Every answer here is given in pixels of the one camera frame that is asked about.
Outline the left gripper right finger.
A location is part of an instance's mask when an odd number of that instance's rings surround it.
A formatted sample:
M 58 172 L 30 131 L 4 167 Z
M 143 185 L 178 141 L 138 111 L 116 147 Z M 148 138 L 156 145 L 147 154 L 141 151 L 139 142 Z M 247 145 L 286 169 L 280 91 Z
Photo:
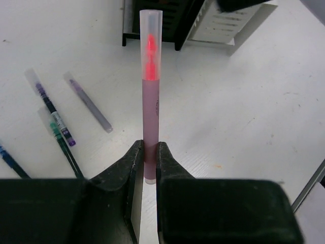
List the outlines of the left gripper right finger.
M 282 187 L 270 180 L 195 178 L 157 147 L 160 243 L 303 243 Z

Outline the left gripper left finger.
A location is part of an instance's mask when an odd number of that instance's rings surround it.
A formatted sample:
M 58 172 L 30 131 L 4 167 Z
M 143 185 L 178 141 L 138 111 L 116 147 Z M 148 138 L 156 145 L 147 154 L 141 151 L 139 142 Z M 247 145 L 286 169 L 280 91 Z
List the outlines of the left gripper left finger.
M 143 141 L 92 179 L 1 180 L 1 243 L 138 243 Z

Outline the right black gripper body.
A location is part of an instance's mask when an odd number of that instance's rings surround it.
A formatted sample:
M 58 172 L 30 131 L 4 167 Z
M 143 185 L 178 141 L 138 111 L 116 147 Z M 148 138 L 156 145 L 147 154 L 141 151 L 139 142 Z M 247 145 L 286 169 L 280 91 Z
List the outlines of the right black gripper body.
M 221 12 L 234 12 L 259 5 L 269 0 L 216 0 Z

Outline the mauve pen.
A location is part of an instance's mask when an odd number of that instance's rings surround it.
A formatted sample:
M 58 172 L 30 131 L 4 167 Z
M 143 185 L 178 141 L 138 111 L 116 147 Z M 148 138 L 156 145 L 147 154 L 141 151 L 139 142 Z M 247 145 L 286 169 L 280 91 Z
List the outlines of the mauve pen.
M 156 150 L 159 140 L 159 82 L 161 43 L 155 36 L 140 32 L 143 104 L 144 178 L 156 183 Z

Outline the grey pen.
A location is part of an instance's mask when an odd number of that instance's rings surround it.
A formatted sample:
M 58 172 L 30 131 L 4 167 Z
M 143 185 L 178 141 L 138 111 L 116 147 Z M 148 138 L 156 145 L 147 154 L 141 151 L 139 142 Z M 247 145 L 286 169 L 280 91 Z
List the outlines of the grey pen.
M 82 86 L 77 82 L 77 80 L 73 77 L 70 72 L 66 72 L 63 74 L 64 80 L 71 86 L 73 91 L 77 94 L 79 99 L 84 103 L 84 105 L 88 108 L 94 118 L 99 122 L 101 127 L 107 132 L 111 133 L 113 131 L 113 127 L 110 122 L 105 118 L 105 116 L 101 113 L 101 111 L 94 104 L 92 99 L 88 96 L 88 94 L 84 91 Z

